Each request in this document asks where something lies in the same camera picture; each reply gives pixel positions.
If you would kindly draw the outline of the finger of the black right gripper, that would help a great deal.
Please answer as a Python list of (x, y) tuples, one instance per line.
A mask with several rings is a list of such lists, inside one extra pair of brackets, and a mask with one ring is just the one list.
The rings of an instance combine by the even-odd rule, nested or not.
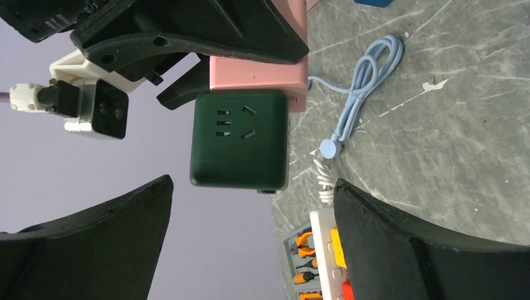
[(175, 2), (176, 29), (163, 35), (169, 44), (161, 53), (295, 64), (309, 51), (271, 1)]
[(159, 103), (175, 110), (209, 91), (210, 57), (198, 54), (199, 62), (156, 96)]

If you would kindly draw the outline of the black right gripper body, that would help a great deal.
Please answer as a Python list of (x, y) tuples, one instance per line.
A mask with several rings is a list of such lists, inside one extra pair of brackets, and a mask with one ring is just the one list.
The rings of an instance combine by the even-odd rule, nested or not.
[(182, 56), (161, 53), (175, 1), (1, 1), (1, 20), (32, 43), (69, 33), (72, 43), (92, 63), (127, 80), (160, 76)]

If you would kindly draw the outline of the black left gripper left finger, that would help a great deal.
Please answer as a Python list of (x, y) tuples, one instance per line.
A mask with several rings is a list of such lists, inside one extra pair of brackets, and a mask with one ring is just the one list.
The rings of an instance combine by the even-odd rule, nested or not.
[(147, 299), (174, 184), (161, 176), (122, 196), (1, 233), (2, 299)]

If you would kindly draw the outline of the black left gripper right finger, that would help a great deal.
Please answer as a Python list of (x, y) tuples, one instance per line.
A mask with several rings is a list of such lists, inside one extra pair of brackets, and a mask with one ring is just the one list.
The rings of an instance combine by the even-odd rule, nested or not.
[(529, 247), (456, 232), (339, 179), (334, 215), (356, 299), (528, 299)]

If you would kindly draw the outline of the pink cube socket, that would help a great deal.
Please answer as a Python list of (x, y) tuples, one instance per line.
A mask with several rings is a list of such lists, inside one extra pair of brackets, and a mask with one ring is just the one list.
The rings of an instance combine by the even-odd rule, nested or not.
[[(307, 12), (317, 1), (273, 1), (272, 2), (297, 32), (308, 42)], [(242, 59), (212, 56), (209, 63), (209, 88), (211, 91), (228, 90), (278, 90), (289, 100), (291, 113), (306, 110), (308, 92), (308, 57), (293, 65), (268, 64)]]

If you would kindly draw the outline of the dark green cube socket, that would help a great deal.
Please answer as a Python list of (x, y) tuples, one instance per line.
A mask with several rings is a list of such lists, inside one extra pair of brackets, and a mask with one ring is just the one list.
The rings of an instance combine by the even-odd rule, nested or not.
[(289, 103), (280, 91), (200, 94), (189, 178), (195, 186), (283, 190), (288, 182)]

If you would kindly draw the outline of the white power strip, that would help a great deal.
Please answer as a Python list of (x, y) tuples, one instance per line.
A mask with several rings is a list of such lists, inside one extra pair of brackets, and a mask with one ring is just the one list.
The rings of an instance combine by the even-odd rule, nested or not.
[(347, 279), (348, 272), (335, 262), (331, 237), (331, 229), (336, 227), (334, 209), (316, 209), (310, 212), (309, 217), (323, 299), (345, 299), (342, 284)]

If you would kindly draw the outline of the grey tool tray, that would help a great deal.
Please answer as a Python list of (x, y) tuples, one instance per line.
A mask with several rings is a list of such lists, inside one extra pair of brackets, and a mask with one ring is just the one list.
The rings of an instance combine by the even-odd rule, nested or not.
[(282, 241), (287, 261), (286, 281), (290, 299), (322, 299), (312, 228), (303, 225)]

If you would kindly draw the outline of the blue cube socket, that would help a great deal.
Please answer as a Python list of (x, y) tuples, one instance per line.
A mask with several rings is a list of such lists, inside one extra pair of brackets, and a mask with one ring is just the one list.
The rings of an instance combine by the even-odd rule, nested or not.
[(353, 0), (353, 1), (358, 4), (377, 7), (377, 8), (386, 8), (393, 2), (393, 0)]

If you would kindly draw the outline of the light blue round plug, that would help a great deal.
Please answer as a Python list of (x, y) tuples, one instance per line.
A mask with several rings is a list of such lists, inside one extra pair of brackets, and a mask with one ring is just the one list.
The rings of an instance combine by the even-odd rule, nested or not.
[(321, 156), (325, 159), (335, 159), (339, 156), (342, 151), (343, 144), (340, 141), (335, 141), (333, 139), (324, 139), (320, 143), (320, 153)]

